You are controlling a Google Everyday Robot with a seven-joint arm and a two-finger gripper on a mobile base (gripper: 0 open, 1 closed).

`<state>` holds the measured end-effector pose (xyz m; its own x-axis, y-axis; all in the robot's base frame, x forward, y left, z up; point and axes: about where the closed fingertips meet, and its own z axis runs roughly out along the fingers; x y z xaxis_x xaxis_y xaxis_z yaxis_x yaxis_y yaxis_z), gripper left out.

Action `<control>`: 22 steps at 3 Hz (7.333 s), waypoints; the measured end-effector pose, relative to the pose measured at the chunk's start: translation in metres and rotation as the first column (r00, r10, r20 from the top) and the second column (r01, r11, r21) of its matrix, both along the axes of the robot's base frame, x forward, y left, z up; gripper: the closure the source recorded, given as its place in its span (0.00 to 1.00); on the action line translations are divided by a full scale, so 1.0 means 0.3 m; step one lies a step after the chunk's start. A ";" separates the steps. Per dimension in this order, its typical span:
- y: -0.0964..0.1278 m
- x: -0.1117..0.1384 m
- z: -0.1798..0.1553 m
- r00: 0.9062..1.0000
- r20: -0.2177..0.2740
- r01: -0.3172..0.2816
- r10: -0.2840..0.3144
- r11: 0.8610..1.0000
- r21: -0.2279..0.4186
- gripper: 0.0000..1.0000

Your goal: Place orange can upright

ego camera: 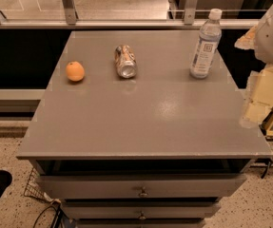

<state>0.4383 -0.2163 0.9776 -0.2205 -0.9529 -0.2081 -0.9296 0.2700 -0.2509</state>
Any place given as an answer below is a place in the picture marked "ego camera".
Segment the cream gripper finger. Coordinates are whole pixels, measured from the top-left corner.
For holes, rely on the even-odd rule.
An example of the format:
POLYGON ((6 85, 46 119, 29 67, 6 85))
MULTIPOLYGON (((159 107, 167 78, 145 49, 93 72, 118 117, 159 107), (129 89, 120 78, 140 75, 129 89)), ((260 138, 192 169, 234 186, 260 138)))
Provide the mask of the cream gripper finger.
POLYGON ((235 42, 234 47, 244 50, 253 49, 256 30, 257 26, 253 26, 246 34, 244 34, 235 42))
POLYGON ((240 125, 252 128, 261 124, 273 108, 273 65, 260 72, 252 71, 244 91, 240 125))

